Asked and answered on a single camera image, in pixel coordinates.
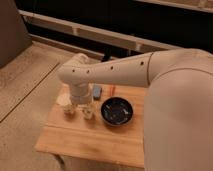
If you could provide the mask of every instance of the blue object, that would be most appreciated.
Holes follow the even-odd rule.
[[[93,85],[92,94],[94,100],[100,100],[102,87],[100,85]]]

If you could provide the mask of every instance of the wooden tabletop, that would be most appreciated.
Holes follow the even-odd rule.
[[[129,123],[112,127],[102,120],[100,108],[110,98],[110,86],[102,85],[102,97],[95,101],[96,113],[85,120],[80,109],[74,116],[64,115],[55,104],[36,143],[36,150],[89,160],[103,161],[132,167],[144,167],[143,99],[145,89],[116,86],[114,96],[123,97],[133,106]],[[66,85],[59,95],[69,93]]]

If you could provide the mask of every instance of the metal bar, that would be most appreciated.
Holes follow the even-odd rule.
[[[194,6],[194,5],[179,4],[179,3],[166,2],[166,1],[161,1],[161,0],[135,0],[135,1],[164,5],[164,6],[171,6],[171,7],[176,7],[176,8],[189,9],[189,10],[194,10],[194,11],[213,13],[212,8],[200,8],[199,6]]]
[[[174,45],[138,38],[132,35],[99,29],[96,27],[86,26],[44,15],[33,14],[22,10],[19,12],[24,16],[24,19],[32,25],[45,27],[62,33],[65,32],[69,35],[74,35],[137,52],[145,53],[150,51],[180,48]]]

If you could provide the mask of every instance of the small container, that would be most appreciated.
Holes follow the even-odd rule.
[[[57,99],[57,104],[61,106],[64,111],[64,114],[73,115],[77,106],[71,104],[69,97],[69,93],[60,95]]]
[[[120,97],[112,97],[102,104],[101,115],[106,123],[119,126],[131,120],[133,109],[127,100]]]

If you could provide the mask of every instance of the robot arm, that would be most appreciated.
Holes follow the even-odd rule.
[[[88,83],[148,87],[160,72],[177,61],[208,55],[201,50],[179,49],[89,64],[86,55],[77,54],[62,65],[59,77],[72,90],[70,95],[72,103],[88,104],[92,100]]]

